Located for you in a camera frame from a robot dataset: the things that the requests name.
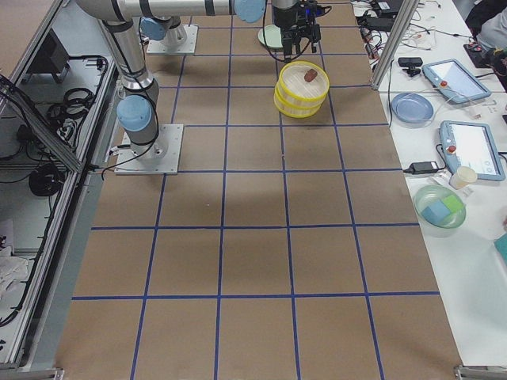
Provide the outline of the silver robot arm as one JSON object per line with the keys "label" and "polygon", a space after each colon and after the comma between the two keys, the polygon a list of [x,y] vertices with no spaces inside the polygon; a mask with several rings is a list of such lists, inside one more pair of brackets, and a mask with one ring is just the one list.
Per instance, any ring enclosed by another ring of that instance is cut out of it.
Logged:
{"label": "silver robot arm", "polygon": [[78,6],[97,19],[117,65],[126,97],[116,114],[127,133],[132,158],[150,162],[166,155],[156,116],[158,83],[147,69],[134,19],[154,22],[162,38],[180,17],[230,16],[253,23],[265,12],[263,1],[79,1]]}
{"label": "silver robot arm", "polygon": [[[298,59],[308,48],[315,53],[322,38],[317,19],[327,15],[332,7],[321,6],[316,1],[273,1],[272,8],[272,27],[279,45],[274,46],[268,41],[269,27],[263,24],[257,38],[265,50],[269,54],[274,50],[282,51],[283,63]],[[139,31],[150,40],[172,48],[187,40],[179,16],[160,18],[148,13],[139,19]]]}

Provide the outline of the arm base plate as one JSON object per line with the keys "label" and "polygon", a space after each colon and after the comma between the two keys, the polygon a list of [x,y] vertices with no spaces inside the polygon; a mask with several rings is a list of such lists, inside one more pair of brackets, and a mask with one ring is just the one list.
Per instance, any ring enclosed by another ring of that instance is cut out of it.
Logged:
{"label": "arm base plate", "polygon": [[194,55],[199,27],[179,25],[168,29],[163,40],[150,40],[148,55]]}
{"label": "arm base plate", "polygon": [[158,139],[143,154],[146,147],[132,146],[125,132],[122,144],[128,147],[119,151],[118,166],[114,167],[114,173],[118,175],[177,174],[183,134],[183,124],[162,124],[159,127]]}

